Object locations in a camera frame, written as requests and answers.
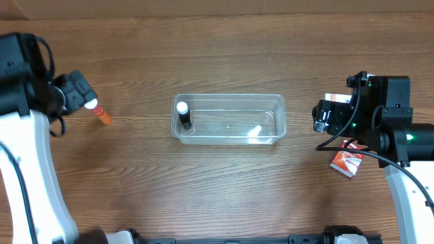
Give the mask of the black bottle white cap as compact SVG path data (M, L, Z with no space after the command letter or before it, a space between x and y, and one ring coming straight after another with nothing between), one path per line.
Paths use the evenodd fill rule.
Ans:
M190 130L193 127L193 120L191 119L191 110L186 102L178 102L176 105L178 117L181 125L185 130Z

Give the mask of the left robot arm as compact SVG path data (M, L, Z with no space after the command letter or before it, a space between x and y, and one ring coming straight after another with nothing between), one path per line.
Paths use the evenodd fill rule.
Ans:
M97 98L74 70L56 77L30 33L1 36L1 175L14 243L75 243L79 237L52 161L50 124Z

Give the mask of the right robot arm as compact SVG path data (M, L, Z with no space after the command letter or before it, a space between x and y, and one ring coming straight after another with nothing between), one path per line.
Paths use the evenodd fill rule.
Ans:
M351 135L375 152L391 189L402 243L433 242L433 125L413 123L410 78L348 77L359 101Z

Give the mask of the orange tube white cap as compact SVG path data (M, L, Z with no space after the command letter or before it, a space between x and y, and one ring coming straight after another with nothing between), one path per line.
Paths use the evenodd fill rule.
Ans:
M105 125L113 123L112 117L99 105L98 100L94 98L84 104L84 107L90 110L95 116L99 118Z

